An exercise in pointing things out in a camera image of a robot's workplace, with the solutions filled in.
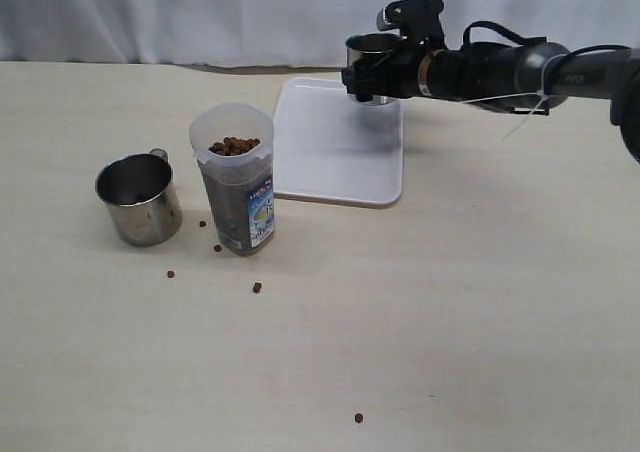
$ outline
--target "scattered kibble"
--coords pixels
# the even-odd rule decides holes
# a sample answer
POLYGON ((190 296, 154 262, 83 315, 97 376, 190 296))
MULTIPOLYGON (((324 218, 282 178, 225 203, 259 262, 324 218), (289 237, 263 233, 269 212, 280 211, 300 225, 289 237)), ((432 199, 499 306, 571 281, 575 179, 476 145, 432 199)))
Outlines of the scattered kibble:
POLYGON ((209 147, 209 150, 218 155, 237 156, 246 154, 258 145, 260 145, 260 139, 245 140, 236 137, 225 137, 222 142, 216 142, 209 147))

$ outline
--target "white tray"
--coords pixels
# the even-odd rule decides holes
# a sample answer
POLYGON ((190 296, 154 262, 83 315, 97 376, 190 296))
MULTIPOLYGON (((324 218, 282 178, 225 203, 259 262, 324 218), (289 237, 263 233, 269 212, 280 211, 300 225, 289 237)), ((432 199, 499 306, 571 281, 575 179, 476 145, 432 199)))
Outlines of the white tray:
POLYGON ((360 105, 340 81, 297 77, 282 88, 274 125, 277 196, 378 207, 400 197, 400 101, 360 105))

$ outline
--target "stainless steel cup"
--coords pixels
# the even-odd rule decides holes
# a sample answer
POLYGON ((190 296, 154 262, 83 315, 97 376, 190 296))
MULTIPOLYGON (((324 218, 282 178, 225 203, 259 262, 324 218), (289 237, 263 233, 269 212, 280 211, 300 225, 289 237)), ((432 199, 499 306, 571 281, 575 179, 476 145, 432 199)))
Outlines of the stainless steel cup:
POLYGON ((128 244, 160 244, 182 225, 173 170, 162 149, 112 162, 98 174, 95 189, 118 235, 128 244))
MULTIPOLYGON (((352 35, 345 43, 347 47, 347 67, 350 67, 356 60, 364 55, 381 55, 384 52, 393 50, 402 37, 389 32, 375 32, 372 34, 352 35)), ((354 94, 349 97, 365 105, 385 105, 395 102, 396 98, 374 95, 373 100, 360 102, 354 94)))

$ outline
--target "table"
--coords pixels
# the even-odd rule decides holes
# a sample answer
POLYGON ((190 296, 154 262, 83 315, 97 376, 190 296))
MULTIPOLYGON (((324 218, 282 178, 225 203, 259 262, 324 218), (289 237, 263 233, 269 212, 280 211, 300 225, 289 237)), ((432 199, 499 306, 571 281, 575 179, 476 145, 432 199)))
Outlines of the table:
POLYGON ((520 117, 409 100, 399 203, 278 200, 259 255, 216 253, 188 125, 293 76, 0 64, 2 451, 636 450, 640 164, 608 103, 503 140, 520 117), (93 186, 153 147, 185 218, 137 250, 93 186))

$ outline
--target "white curtain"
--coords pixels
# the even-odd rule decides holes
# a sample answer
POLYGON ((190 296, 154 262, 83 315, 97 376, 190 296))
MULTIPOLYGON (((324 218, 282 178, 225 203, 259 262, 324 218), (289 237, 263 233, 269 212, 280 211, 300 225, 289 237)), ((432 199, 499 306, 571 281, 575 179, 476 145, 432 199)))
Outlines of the white curtain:
MULTIPOLYGON (((391 1, 0 0, 0 59, 341 66, 347 36, 373 31, 391 1)), ((449 47, 475 20, 569 48, 640 44, 637 0, 444 1, 449 47)))

